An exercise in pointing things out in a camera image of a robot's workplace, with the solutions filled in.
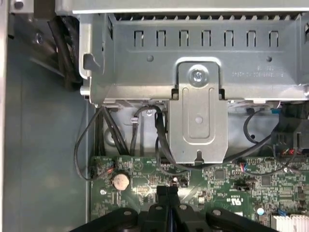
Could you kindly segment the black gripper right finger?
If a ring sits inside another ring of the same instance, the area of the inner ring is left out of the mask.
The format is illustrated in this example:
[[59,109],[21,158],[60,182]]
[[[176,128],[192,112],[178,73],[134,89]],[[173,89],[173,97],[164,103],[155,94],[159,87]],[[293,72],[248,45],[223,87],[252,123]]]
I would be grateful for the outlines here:
[[210,208],[205,213],[196,212],[180,203],[178,188],[169,187],[169,207],[177,232],[252,232],[253,222],[223,208]]

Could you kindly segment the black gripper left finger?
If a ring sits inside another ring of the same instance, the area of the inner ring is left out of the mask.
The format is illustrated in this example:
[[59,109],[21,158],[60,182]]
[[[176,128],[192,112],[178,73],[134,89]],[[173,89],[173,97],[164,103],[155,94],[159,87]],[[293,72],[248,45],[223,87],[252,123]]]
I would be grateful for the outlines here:
[[132,208],[119,208],[73,232],[167,232],[169,230],[168,188],[156,188],[156,203],[148,211],[138,213]]

